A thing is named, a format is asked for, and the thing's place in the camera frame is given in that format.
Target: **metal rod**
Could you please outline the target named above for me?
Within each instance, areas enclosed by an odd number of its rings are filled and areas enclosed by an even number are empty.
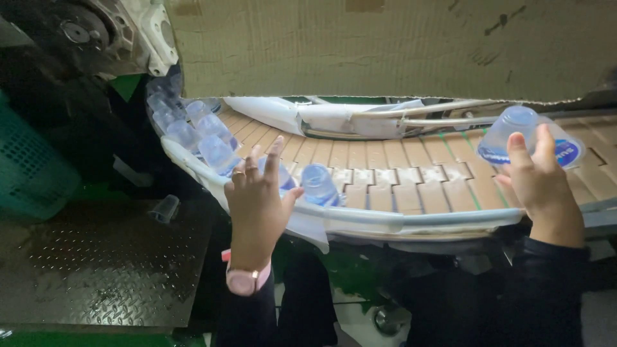
[[[314,104],[329,104],[328,101],[321,99],[319,96],[305,96],[309,101],[312,101]]]
[[[597,117],[602,115],[615,115],[617,109],[599,109],[599,110],[580,110],[580,111],[558,111],[546,112],[543,115],[550,119],[567,119],[578,117]],[[481,117],[481,118],[460,118],[460,119],[403,119],[399,124],[408,127],[453,127],[456,125],[483,125],[493,124],[499,116]]]
[[[358,118],[402,118],[408,115],[427,114],[431,112],[449,111],[454,109],[466,109],[469,107],[485,106],[498,104],[499,101],[493,100],[463,100],[447,102],[445,104],[435,104],[430,106],[416,107],[413,109],[402,109],[395,111],[376,111],[376,112],[356,112],[352,117]]]

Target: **left hand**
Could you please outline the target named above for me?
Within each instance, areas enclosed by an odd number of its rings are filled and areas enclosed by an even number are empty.
[[[285,231],[296,199],[304,193],[294,188],[279,195],[278,167],[283,137],[276,138],[263,175],[257,168],[260,146],[255,146],[243,164],[233,170],[225,184],[231,216],[231,268],[261,271]]]

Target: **cardboard sheet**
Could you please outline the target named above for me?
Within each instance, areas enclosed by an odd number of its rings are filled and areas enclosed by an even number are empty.
[[[185,96],[580,98],[617,1],[168,0]]]

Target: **teal plastic basket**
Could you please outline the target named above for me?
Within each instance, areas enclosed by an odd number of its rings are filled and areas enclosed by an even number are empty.
[[[80,183],[79,173],[7,105],[0,92],[0,209],[46,220]]]

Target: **right hand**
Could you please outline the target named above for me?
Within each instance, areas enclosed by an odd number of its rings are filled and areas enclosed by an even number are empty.
[[[529,237],[558,246],[584,246],[584,224],[581,210],[574,200],[566,172],[555,158],[555,139],[547,124],[537,128],[536,151],[529,155],[521,133],[508,138],[510,165],[507,175],[496,179],[511,186],[516,197],[534,222]]]

